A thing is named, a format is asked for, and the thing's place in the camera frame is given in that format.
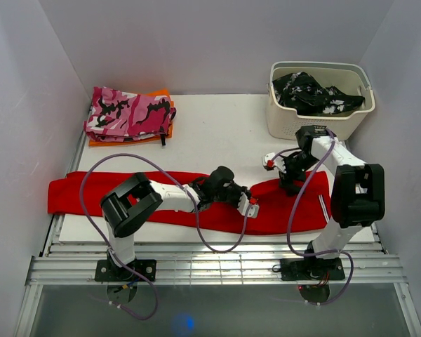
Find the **red trousers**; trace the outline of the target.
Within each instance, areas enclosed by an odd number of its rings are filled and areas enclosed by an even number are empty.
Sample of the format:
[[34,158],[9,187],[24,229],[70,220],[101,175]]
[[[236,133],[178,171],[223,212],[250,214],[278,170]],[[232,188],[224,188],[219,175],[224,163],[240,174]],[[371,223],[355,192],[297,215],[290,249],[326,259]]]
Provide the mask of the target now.
[[[63,179],[54,180],[48,186],[48,213],[83,215],[87,210],[92,216],[101,216],[100,200],[123,181],[129,173],[93,172],[89,178],[85,172],[75,171]],[[248,220],[242,227],[242,215],[227,204],[213,204],[198,217],[190,213],[156,211],[150,221],[184,227],[249,235],[284,234],[288,219],[293,219],[292,232],[321,230],[330,218],[329,182],[326,172],[318,172],[307,186],[297,209],[292,207],[296,198],[280,188],[279,180],[267,180],[254,184],[250,191],[257,199],[260,210],[257,218]]]

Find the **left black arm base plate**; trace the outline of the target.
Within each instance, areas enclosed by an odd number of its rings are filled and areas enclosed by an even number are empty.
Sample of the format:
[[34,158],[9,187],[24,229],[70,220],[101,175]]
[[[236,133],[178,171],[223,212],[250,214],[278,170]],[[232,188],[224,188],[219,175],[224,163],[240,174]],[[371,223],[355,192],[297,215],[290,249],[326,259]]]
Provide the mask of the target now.
[[[149,281],[153,282],[156,277],[156,260],[144,259],[134,260],[127,265],[128,268],[135,270]],[[140,278],[124,267],[119,267],[113,260],[99,260],[95,268],[96,282],[133,282]]]

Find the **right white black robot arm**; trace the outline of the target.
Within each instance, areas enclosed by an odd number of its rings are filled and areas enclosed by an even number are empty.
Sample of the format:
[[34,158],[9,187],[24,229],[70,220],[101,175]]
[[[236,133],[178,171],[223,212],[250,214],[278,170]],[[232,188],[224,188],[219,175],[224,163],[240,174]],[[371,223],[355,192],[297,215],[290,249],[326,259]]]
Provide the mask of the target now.
[[320,166],[333,175],[330,218],[296,259],[282,259],[283,281],[343,280],[340,257],[351,238],[385,214],[385,171],[347,150],[324,126],[303,126],[295,134],[299,151],[278,162],[280,186],[301,199]]

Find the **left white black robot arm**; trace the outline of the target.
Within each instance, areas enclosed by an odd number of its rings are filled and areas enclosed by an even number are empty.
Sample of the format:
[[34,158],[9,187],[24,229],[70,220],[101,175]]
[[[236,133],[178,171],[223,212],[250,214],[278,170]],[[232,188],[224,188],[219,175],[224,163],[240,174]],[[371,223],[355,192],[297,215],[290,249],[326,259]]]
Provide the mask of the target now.
[[155,211],[201,213],[212,204],[234,207],[247,218],[256,218],[257,201],[246,186],[234,182],[234,173],[219,166],[209,176],[200,176],[186,185],[164,184],[135,173],[100,201],[107,224],[111,249],[107,264],[114,279],[130,279],[136,268],[134,234]]

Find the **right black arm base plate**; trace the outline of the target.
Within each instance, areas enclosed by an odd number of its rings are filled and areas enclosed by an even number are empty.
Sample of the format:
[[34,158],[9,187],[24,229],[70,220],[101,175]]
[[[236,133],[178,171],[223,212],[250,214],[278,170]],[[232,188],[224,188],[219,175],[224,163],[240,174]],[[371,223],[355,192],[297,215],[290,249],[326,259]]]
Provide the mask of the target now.
[[345,272],[340,258],[283,258],[272,268],[281,274],[282,281],[301,281],[323,279],[342,281]]

